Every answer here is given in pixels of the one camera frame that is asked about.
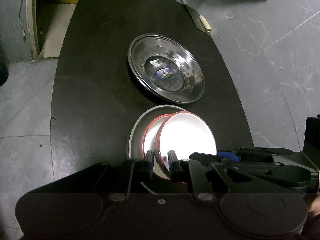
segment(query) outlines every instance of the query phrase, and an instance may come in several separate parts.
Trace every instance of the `beige foam tube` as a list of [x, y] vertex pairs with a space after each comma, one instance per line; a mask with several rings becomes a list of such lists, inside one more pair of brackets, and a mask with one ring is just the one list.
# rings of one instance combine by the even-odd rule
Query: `beige foam tube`
[[204, 27], [205, 27], [205, 30], [206, 30], [207, 32], [211, 31], [211, 27], [210, 27], [208, 21], [205, 19], [205, 17], [202, 16], [202, 15], [200, 15], [199, 17], [200, 17], [200, 20], [201, 20], [202, 24], [203, 24]]

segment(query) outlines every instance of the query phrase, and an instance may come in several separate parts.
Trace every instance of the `black table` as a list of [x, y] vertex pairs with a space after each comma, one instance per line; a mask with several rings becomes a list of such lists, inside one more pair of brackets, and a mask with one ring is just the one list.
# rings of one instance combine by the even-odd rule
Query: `black table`
[[173, 0], [80, 0], [58, 62], [51, 113], [55, 179], [99, 162], [126, 159], [131, 129], [149, 108], [166, 104], [146, 91], [127, 62], [130, 43], [144, 33], [170, 37], [201, 66], [202, 97], [183, 108], [211, 128], [219, 150], [253, 146], [229, 72], [212, 38]]

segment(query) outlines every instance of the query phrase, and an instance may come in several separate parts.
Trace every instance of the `blue oval sticker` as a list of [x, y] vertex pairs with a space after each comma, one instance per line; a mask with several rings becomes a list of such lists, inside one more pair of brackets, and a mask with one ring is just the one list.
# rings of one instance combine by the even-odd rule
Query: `blue oval sticker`
[[156, 77], [160, 79], [166, 79], [173, 75], [173, 69], [172, 68], [162, 68], [159, 69], [156, 72]]

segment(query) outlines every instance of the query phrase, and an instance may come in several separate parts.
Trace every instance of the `gray marble floor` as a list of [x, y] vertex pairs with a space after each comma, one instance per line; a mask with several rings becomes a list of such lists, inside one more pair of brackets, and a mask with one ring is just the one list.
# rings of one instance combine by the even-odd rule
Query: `gray marble floor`
[[57, 62], [12, 64], [0, 87], [0, 239], [23, 235], [14, 215], [18, 199], [53, 181], [50, 112]]
[[320, 0], [187, 0], [205, 16], [257, 147], [303, 147], [320, 114]]

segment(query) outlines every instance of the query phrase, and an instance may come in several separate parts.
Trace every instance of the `blue object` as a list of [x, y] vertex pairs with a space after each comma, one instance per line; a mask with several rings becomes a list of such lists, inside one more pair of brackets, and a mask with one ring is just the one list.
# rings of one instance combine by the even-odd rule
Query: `blue object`
[[234, 162], [240, 161], [240, 157], [236, 156], [234, 153], [231, 152], [217, 152], [217, 155], [230, 158]]

